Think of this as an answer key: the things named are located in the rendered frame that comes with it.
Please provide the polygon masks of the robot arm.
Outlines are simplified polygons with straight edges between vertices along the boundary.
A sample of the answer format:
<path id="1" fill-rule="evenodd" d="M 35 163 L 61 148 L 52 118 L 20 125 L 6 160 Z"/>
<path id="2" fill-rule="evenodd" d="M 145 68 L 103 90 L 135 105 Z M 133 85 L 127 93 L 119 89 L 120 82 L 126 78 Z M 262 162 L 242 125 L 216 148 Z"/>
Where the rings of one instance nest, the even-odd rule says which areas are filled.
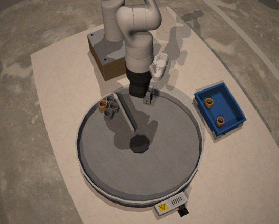
<path id="1" fill-rule="evenodd" d="M 138 5 L 125 5 L 125 0 L 101 1 L 106 39 L 111 42 L 124 39 L 127 56 L 136 60 L 152 55 L 153 36 L 148 31 L 158 29 L 162 22 L 156 1 L 144 1 L 145 4 Z"/>

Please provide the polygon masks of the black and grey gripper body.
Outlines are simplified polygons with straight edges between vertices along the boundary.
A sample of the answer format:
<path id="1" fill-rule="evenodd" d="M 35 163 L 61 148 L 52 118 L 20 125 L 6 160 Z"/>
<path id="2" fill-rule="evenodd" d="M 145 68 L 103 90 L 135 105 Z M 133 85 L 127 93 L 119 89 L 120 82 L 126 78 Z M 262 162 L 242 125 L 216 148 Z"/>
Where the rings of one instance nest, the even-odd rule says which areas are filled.
<path id="1" fill-rule="evenodd" d="M 165 73 L 169 55 L 161 53 L 152 55 L 146 59 L 132 59 L 125 53 L 126 75 L 130 81 L 129 94 L 134 97 L 143 98 L 147 92 L 150 80 L 160 81 Z"/>

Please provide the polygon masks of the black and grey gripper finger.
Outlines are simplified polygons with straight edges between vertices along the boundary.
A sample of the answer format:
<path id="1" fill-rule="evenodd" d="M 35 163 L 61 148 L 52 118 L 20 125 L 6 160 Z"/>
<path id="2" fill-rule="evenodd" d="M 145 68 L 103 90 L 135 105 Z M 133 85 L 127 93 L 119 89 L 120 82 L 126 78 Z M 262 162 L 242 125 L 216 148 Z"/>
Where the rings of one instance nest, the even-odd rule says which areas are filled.
<path id="1" fill-rule="evenodd" d="M 153 85 L 149 85 L 147 91 L 151 92 L 151 100 L 152 100 L 153 99 Z"/>
<path id="2" fill-rule="evenodd" d="M 145 96 L 143 97 L 143 104 L 150 106 L 150 104 L 151 104 L 151 92 L 146 92 Z"/>

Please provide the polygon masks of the bronze bushing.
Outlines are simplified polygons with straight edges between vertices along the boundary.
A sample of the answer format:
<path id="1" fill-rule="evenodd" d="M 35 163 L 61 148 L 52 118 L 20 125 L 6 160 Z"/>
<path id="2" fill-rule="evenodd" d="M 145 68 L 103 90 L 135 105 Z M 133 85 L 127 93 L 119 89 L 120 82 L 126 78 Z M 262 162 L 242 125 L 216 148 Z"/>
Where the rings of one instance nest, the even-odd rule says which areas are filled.
<path id="1" fill-rule="evenodd" d="M 221 121 L 222 123 L 219 123 L 218 121 Z M 224 118 L 223 117 L 218 117 L 216 120 L 216 126 L 221 127 L 224 123 Z"/>
<path id="2" fill-rule="evenodd" d="M 101 107 L 101 105 L 103 105 L 103 104 L 105 104 L 105 106 L 104 106 L 104 107 Z M 99 101 L 98 105 L 99 105 L 99 109 L 100 109 L 101 111 L 104 111 L 105 109 L 108 108 L 108 104 L 107 104 L 107 101 L 106 101 L 106 100 L 101 100 L 101 101 Z"/>
<path id="3" fill-rule="evenodd" d="M 210 104 L 208 104 L 207 102 L 209 102 Z M 211 98 L 207 98 L 204 105 L 206 108 L 211 108 L 213 105 L 213 100 Z"/>

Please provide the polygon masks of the grey metal ring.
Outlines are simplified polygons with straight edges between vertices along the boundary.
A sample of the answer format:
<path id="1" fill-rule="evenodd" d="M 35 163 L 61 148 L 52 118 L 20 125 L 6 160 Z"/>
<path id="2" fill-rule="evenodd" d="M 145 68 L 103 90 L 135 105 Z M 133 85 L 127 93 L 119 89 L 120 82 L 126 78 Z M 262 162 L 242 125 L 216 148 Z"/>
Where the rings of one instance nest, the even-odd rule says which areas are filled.
<path id="1" fill-rule="evenodd" d="M 111 115 L 106 116 L 107 113 L 111 113 Z M 103 112 L 103 114 L 104 114 L 104 118 L 105 118 L 106 120 L 111 120 L 111 119 L 113 118 L 113 111 L 112 111 L 112 109 L 110 109 L 110 108 L 105 109 L 104 112 Z"/>
<path id="2" fill-rule="evenodd" d="M 108 96 L 106 97 L 106 101 L 107 101 L 108 106 L 109 106 L 110 103 L 111 103 L 111 102 L 109 102 L 109 100 L 113 100 L 113 101 L 111 101 L 111 102 L 115 102 L 115 97 L 114 97 L 113 95 L 108 95 Z"/>
<path id="3" fill-rule="evenodd" d="M 112 107 L 116 106 L 117 108 L 112 109 Z M 116 114 L 119 111 L 119 105 L 117 102 L 111 102 L 109 108 L 112 109 L 113 113 Z"/>

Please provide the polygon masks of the blue square tray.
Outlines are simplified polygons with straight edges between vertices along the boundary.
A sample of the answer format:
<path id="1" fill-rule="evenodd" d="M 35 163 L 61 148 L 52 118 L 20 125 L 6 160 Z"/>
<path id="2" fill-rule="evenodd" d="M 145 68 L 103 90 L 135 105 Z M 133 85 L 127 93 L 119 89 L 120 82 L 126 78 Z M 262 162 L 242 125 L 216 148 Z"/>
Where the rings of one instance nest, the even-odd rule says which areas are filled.
<path id="1" fill-rule="evenodd" d="M 206 108 L 204 105 L 207 98 L 213 100 L 211 108 Z M 215 140 L 235 128 L 241 127 L 246 121 L 244 114 L 224 82 L 199 91 L 193 102 L 201 112 Z M 216 126 L 218 117 L 224 118 L 221 127 Z"/>

